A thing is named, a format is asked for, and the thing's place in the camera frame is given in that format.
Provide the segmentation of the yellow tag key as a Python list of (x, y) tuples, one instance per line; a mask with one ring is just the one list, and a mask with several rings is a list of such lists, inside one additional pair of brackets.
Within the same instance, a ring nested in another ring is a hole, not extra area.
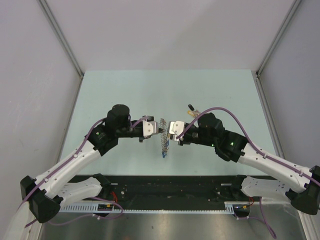
[(196, 111), (188, 110), (187, 113), (193, 118), (196, 118), (198, 116), (198, 113)]

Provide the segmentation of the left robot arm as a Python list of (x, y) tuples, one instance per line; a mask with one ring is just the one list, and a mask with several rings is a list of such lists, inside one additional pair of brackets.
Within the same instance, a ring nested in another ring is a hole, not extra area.
[(106, 117), (93, 124), (69, 156), (37, 177), (27, 175), (20, 181), (23, 203), (29, 204), (30, 212), (39, 223), (48, 222), (67, 200), (62, 188), (84, 167), (117, 146), (120, 138), (137, 138), (143, 142), (163, 131), (153, 116), (131, 120), (128, 106), (114, 105)]

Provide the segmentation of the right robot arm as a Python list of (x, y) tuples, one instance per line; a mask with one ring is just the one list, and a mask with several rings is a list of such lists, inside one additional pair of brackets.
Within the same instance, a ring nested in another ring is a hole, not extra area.
[(245, 197), (266, 197), (289, 202), (296, 210), (316, 215), (320, 210), (320, 167), (312, 168), (289, 162), (255, 145), (247, 136), (226, 130), (213, 113), (198, 115), (197, 125), (171, 121), (168, 134), (180, 146), (196, 144), (213, 147), (226, 162), (255, 168), (272, 179), (238, 175), (230, 194), (242, 201)]

